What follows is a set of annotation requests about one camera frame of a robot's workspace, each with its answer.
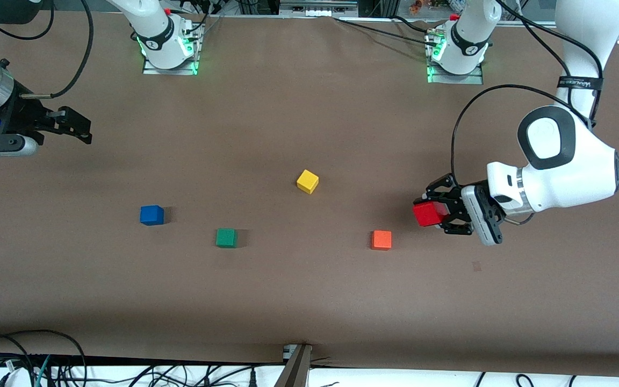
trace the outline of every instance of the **cube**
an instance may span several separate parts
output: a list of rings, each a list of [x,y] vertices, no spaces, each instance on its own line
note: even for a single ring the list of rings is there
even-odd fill
[[[299,189],[312,195],[316,186],[319,185],[319,176],[305,169],[303,173],[300,174],[297,184]]]
[[[445,205],[438,202],[424,202],[412,207],[417,223],[422,226],[433,226],[443,222],[449,215]]]
[[[217,230],[217,247],[236,248],[238,232],[233,228],[219,228]]]
[[[391,246],[391,231],[374,230],[371,233],[372,250],[390,250]]]
[[[145,226],[164,224],[164,209],[157,205],[140,207],[140,223]]]

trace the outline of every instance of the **red cube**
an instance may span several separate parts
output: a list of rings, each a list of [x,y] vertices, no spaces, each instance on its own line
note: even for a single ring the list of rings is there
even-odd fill
[[[412,207],[412,212],[415,213],[417,223],[422,227],[438,225],[449,215],[448,208],[438,202],[419,203]]]

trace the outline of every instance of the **green cable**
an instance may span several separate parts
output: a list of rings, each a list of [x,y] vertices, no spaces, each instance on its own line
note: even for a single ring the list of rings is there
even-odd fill
[[[47,358],[42,363],[42,368],[40,368],[40,374],[37,375],[37,379],[35,379],[35,387],[41,387],[42,385],[42,374],[45,373],[45,368],[47,368],[47,362],[49,362],[49,358],[51,355],[47,355]]]

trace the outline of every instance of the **green cube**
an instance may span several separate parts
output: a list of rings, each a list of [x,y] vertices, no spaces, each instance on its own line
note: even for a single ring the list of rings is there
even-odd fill
[[[217,247],[236,248],[238,232],[233,228],[219,228],[217,230]]]

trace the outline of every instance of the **metal frame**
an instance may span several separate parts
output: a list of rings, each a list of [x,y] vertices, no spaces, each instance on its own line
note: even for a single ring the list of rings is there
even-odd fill
[[[310,362],[312,362],[312,346],[298,345],[273,387],[306,387]]]

